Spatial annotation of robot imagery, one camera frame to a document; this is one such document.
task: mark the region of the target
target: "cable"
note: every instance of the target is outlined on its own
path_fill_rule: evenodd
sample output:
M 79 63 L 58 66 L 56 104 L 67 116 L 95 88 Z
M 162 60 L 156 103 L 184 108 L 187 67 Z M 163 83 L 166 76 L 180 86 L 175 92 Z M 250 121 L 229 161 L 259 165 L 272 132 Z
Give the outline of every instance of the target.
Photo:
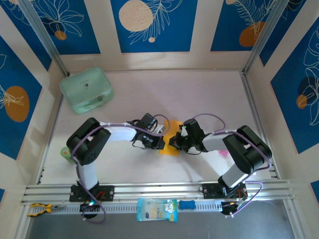
M 134 144 L 135 144 L 135 142 L 136 141 L 133 141 L 133 143 L 132 143 L 132 146 L 134 147 L 134 148 L 140 148 L 140 149 L 143 149 L 143 150 L 145 150 L 146 148 L 142 148 L 142 147 L 139 147 L 139 146 L 135 146 Z
M 245 183 L 246 184 L 260 184 L 260 189 L 241 208 L 239 208 L 239 209 L 237 208 L 237 210 L 233 214 L 231 214 L 231 217 L 235 216 L 237 213 L 239 213 L 241 210 L 243 210 L 246 206 L 248 206 L 248 204 L 250 204 L 252 202 L 252 200 L 261 192 L 261 190 L 263 190 L 263 187 L 264 187 L 264 184 L 260 181 L 246 181 Z
M 225 123 L 225 121 L 223 121 L 220 117 L 218 117 L 218 116 L 216 116 L 216 115 L 213 115 L 213 114 L 210 114 L 210 113 L 201 113 L 201 114 L 199 114 L 199 115 L 194 116 L 193 118 L 196 118 L 196 117 L 198 117 L 198 116 L 213 116 L 213 117 L 219 119 L 219 120 L 222 122 L 222 124 L 224 125 L 223 128 L 221 128 L 221 129 L 219 129 L 219 130 L 216 130 L 214 133 L 218 133 L 218 132 L 220 132 L 220 131 L 222 131 L 222 130 L 224 130 L 224 129 L 226 128 L 226 123 Z
M 158 122 L 158 121 L 156 121 L 156 123 L 155 123 L 155 126 L 154 126 L 153 130 L 151 130 L 151 131 L 150 131 L 151 133 L 153 133 L 153 132 L 154 132 L 154 130 L 157 128 L 158 124 L 159 124 L 159 122 Z
M 242 138 L 243 140 L 245 140 L 250 146 L 252 146 L 254 148 L 254 150 L 256 150 L 263 158 L 264 160 L 267 162 L 267 166 L 266 167 L 262 167 L 262 168 L 258 168 L 256 169 L 253 173 L 258 172 L 260 170 L 264 170 L 264 169 L 269 169 L 271 168 L 271 166 L 273 166 L 273 164 L 271 163 L 270 159 L 256 146 L 254 145 L 248 138 L 246 138 L 245 136 L 241 135 L 240 133 L 236 132 L 236 131 L 228 131 L 226 130 L 225 132 L 219 132 L 219 133 L 213 133 L 214 135 L 220 135 L 220 134 L 235 134 L 238 137 Z M 249 178 L 253 173 L 250 173 L 246 176 L 246 178 L 244 178 L 242 181 L 245 181 L 247 178 Z
M 189 154 L 189 155 L 200 155 L 201 151 L 199 153 L 188 153 L 188 152 L 186 152 L 186 153 Z
M 244 190 L 241 190 L 246 197 L 248 197 L 247 193 Z
M 240 190 L 237 190 L 237 192 L 238 192 L 238 197 L 239 197 L 239 199 L 241 199 L 241 193 L 240 193 Z
M 169 122 L 168 118 L 167 118 L 166 116 L 164 116 L 164 115 L 157 114 L 157 115 L 154 115 L 154 118 L 156 118 L 156 116 L 161 116 L 161 117 L 163 117 L 163 118 L 167 121 L 167 123 L 168 123 L 168 128 L 167 128 L 166 132 L 162 134 L 162 135 L 165 135 L 165 134 L 166 134 L 167 132 L 169 132 L 169 130 L 170 130 L 170 122 Z
M 85 190 L 85 192 L 94 200 L 94 202 L 96 202 L 99 207 L 102 209 L 103 211 L 103 215 L 104 215 L 104 218 L 101 220 L 101 221 L 89 221 L 87 220 L 86 218 L 84 218 L 84 214 L 82 214 L 83 216 L 83 220 L 86 221 L 86 222 L 89 222 L 89 223 L 92 223 L 92 224 L 101 224 L 105 221 L 106 219 L 106 211 L 105 211 L 105 208 L 102 206 L 102 203 L 100 201 L 98 201 L 91 193 L 90 191 L 86 188 L 86 186 L 84 185 L 82 179 L 81 179 L 81 175 L 80 175 L 80 172 L 79 172 L 79 162 L 77 160 L 74 159 L 74 155 L 75 155 L 75 152 L 78 150 L 78 148 L 80 147 L 81 144 L 83 144 L 83 142 L 85 140 L 87 140 L 88 137 L 90 137 L 92 134 L 94 134 L 96 131 L 102 129 L 102 128 L 108 128 L 108 127 L 128 127 L 128 128 L 133 128 L 133 129 L 137 129 L 137 130 L 140 130 L 142 132 L 145 132 L 145 133 L 148 133 L 149 135 L 152 135 L 152 136 L 164 136 L 170 129 L 170 122 L 168 120 L 168 118 L 164 115 L 155 115 L 154 117 L 156 116 L 161 116 L 163 118 L 165 118 L 168 122 L 168 129 L 166 130 L 166 132 L 164 133 L 159 133 L 159 134 L 155 134 L 155 133 L 151 133 L 147 130 L 144 130 L 142 128 L 138 128 L 136 126 L 133 126 L 133 125 L 130 125 L 128 123 L 109 123 L 109 124 L 104 124 L 104 125 L 101 125 L 95 129 L 93 129 L 91 132 L 89 132 L 73 149 L 72 153 L 71 153 L 71 159 L 72 161 L 75 163 L 76 165 L 76 174 L 77 174 L 77 177 L 78 177 L 78 180 L 79 180 L 79 184 L 83 187 L 83 189 Z

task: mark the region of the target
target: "mint green box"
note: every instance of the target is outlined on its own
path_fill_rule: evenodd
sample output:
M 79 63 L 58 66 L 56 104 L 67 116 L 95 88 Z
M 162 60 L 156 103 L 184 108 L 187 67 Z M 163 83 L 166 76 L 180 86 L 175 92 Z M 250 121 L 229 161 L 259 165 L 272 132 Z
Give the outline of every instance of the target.
M 100 67 L 63 79 L 60 88 L 76 114 L 92 110 L 114 97 L 113 87 Z

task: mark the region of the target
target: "yellow object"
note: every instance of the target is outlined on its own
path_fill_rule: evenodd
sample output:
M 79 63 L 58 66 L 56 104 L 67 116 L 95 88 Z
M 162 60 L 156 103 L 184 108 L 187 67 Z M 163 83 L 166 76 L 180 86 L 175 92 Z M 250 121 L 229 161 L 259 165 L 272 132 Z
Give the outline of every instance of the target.
M 52 210 L 55 210 L 55 209 L 59 209 L 59 208 L 63 208 L 65 206 L 54 206 L 52 204 L 42 204 L 42 203 L 33 203 L 30 205 L 31 208 L 34 208 L 34 207 L 43 207 L 45 208 L 43 211 L 39 212 L 39 213 L 29 213 L 28 216 L 29 217 L 37 217 L 39 215 L 42 215 L 44 213 L 52 213 Z
M 170 146 L 168 143 L 169 143 L 169 139 L 175 136 L 177 132 L 179 132 L 179 126 L 181 124 L 183 123 L 180 121 L 175 121 L 175 120 L 170 121 L 169 132 L 167 132 L 167 134 L 165 134 L 163 137 L 163 140 L 165 142 L 165 147 L 163 150 L 159 151 L 160 154 L 179 156 L 179 150 Z M 168 122 L 166 120 L 164 122 L 164 125 L 165 125 L 165 128 L 168 128 Z

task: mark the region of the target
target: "snack packet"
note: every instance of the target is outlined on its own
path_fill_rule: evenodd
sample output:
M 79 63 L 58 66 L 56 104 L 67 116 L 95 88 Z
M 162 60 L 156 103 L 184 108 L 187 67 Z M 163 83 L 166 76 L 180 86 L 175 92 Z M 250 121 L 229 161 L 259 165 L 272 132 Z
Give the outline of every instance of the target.
M 176 199 L 139 198 L 136 218 L 139 222 L 158 220 L 177 222 L 177 209 Z

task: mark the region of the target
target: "white table surface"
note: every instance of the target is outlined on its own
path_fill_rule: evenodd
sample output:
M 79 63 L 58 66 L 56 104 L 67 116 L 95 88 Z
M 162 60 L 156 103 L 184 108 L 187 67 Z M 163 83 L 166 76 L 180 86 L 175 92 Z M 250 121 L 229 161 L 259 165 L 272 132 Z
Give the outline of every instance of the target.
M 171 120 L 185 121 L 199 113 L 212 113 L 225 120 L 227 129 L 248 125 L 256 130 L 238 72 L 211 70 L 157 70 L 106 72 L 115 97 L 108 103 L 82 115 L 72 112 L 63 100 L 52 141 L 44 159 L 42 184 L 76 182 L 75 166 L 60 150 L 67 139 L 89 117 L 102 122 L 122 123 L 140 119 L 145 113 L 164 114 Z M 214 118 L 198 118 L 205 132 L 222 125 Z M 190 182 L 217 180 L 233 164 L 217 151 L 198 156 L 161 155 L 156 150 L 142 150 L 131 142 L 107 143 L 97 158 L 100 183 Z M 270 179 L 268 170 L 252 179 Z

